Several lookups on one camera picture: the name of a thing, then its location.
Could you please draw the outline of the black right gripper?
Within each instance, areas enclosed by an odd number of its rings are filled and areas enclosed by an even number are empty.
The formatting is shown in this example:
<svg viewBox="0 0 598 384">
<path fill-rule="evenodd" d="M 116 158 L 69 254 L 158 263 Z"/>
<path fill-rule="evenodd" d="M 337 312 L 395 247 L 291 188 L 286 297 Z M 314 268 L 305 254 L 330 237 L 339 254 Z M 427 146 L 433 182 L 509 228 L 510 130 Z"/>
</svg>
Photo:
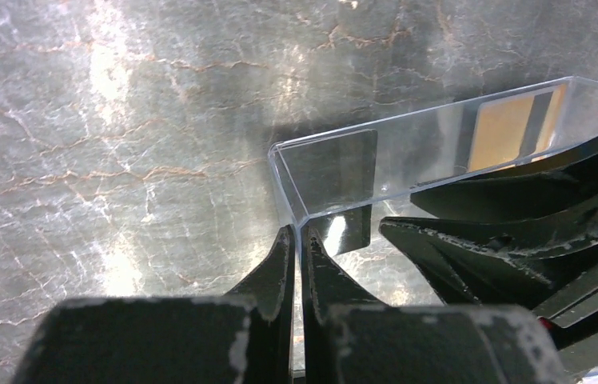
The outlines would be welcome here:
<svg viewBox="0 0 598 384">
<path fill-rule="evenodd" d="M 598 366 L 598 136 L 410 201 L 440 219 L 389 217 L 380 232 L 444 302 L 526 307 L 552 324 L 567 371 Z"/>
</svg>

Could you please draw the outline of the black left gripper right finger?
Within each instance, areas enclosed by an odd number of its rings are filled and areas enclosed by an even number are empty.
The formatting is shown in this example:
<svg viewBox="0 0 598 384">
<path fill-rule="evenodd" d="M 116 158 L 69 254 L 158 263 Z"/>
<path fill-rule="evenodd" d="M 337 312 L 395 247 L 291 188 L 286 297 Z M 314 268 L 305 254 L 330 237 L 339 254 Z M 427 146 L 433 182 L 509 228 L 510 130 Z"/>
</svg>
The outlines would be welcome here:
<svg viewBox="0 0 598 384">
<path fill-rule="evenodd" d="M 301 231 L 309 383 L 566 383 L 547 330 L 518 306 L 389 306 Z"/>
</svg>

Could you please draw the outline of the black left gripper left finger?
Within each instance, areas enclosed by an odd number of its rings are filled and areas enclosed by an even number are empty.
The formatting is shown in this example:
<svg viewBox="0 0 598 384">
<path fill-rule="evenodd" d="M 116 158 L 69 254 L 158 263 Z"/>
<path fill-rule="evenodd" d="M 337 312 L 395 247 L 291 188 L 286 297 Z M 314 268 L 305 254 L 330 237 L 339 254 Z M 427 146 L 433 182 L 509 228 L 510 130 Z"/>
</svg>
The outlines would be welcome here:
<svg viewBox="0 0 598 384">
<path fill-rule="evenodd" d="M 42 320 L 16 383 L 289 383 L 296 239 L 218 296 L 71 298 Z"/>
</svg>

